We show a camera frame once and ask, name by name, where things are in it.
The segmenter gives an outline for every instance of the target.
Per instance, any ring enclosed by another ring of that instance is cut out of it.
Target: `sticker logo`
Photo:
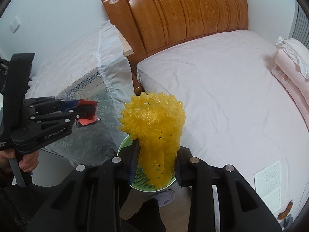
[[[117,3],[119,0],[110,0],[109,1],[109,4],[115,4],[115,3]]]

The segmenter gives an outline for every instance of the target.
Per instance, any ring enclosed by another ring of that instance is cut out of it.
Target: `human hand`
[[[15,151],[13,148],[9,148],[3,151],[0,151],[0,167],[4,170],[11,171],[9,161],[7,159],[13,159],[15,157]],[[30,172],[34,170],[38,164],[39,151],[35,151],[30,154],[23,155],[23,160],[19,162],[19,167],[24,172]]]

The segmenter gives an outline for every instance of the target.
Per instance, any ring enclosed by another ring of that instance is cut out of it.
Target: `bed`
[[[293,200],[278,222],[286,231],[304,228],[308,129],[270,72],[276,47],[248,31],[247,0],[102,2],[134,51],[135,92],[171,93],[184,103],[181,145],[209,165],[234,165],[253,188],[255,173],[279,163],[280,190],[268,203],[277,217]]]

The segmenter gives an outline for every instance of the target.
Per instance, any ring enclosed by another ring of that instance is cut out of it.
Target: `wooden floor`
[[[191,188],[180,187],[178,183],[175,182],[167,189],[174,190],[176,196],[172,203],[160,208],[160,214],[165,224],[166,232],[187,232],[191,204]],[[154,193],[143,193],[132,189],[120,211],[121,218],[124,220],[131,218],[153,194]]]

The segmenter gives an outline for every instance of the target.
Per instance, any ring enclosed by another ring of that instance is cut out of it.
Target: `carved wood panel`
[[[102,0],[131,45],[132,70],[171,46],[217,32],[248,29],[247,0]]]
[[[146,52],[245,27],[243,0],[129,0]]]

